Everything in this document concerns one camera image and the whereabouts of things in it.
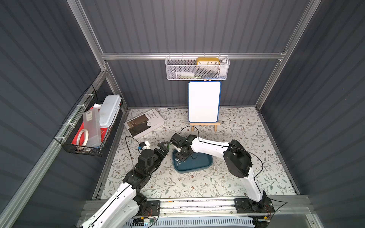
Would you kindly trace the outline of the teal plastic tray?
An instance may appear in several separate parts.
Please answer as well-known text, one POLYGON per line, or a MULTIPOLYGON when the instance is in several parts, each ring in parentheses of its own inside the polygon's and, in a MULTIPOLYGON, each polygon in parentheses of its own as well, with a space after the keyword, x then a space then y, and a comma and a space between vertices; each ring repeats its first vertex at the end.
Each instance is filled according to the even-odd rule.
POLYGON ((173 150, 173 166, 178 173, 190 173, 209 168, 213 164, 213 157, 208 154, 195 153, 185 161, 176 156, 177 150, 173 150))

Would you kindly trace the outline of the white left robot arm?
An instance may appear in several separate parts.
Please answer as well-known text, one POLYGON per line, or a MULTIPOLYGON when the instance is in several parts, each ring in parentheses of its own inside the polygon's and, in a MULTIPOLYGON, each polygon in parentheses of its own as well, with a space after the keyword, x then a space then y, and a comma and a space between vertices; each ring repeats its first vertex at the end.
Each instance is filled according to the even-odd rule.
POLYGON ((140 143, 139 147, 142 151, 138 161, 122 184, 94 215, 80 225, 81 228, 121 228, 132 217, 145 213, 147 197, 140 191, 167 156, 169 142, 160 142, 153 150, 148 142, 140 143))

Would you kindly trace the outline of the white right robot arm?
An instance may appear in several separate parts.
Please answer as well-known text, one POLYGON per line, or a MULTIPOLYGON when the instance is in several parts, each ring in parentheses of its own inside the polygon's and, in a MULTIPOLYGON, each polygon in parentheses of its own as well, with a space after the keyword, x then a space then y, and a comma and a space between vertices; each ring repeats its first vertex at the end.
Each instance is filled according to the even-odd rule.
POLYGON ((255 203, 265 201, 266 193, 256 182, 252 157, 237 140, 215 142, 202 139, 198 135, 183 137, 174 134, 170 143, 177 150, 176 156, 181 162, 186 161, 193 153, 207 154, 224 160, 228 171, 240 178, 248 198, 255 203))

